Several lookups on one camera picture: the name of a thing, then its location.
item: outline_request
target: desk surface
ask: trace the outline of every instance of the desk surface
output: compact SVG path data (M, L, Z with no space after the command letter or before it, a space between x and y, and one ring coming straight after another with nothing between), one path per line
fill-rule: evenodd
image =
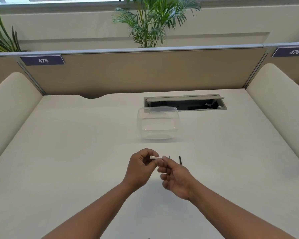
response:
M145 96L220 94L227 110L179 112L179 138L142 140ZM0 238L40 238L117 185L142 148L299 239L299 159L244 89L44 96L0 157ZM157 172L102 238L222 238Z

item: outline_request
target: blue number plate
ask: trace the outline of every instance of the blue number plate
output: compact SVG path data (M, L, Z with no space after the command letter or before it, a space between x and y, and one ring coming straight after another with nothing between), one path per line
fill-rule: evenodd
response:
M299 56L299 47L277 48L272 57L291 57Z
M26 66L31 65L64 65L65 62L60 55L50 56L23 56L20 59Z

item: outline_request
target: person's left hand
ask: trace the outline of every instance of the person's left hand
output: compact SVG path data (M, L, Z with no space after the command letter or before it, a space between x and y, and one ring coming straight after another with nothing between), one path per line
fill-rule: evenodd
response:
M150 159L150 155L159 157L159 154L154 150L144 148L134 153L130 158L122 183L129 186L133 192L146 184L158 165L159 159Z

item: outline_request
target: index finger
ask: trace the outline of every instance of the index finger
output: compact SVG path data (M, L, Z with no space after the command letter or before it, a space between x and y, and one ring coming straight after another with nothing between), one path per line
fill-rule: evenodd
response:
M138 151L137 154L141 155L143 158L150 157L151 155L155 156L155 157L159 157L159 154L156 151L154 151L153 149L149 149L149 148L144 148L144 149Z

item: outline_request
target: transparent container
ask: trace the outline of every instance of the transparent container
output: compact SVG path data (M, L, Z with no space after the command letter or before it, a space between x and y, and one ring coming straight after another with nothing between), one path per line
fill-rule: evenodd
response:
M137 128L145 139L175 138L179 125L178 111L172 106L142 107L137 113Z

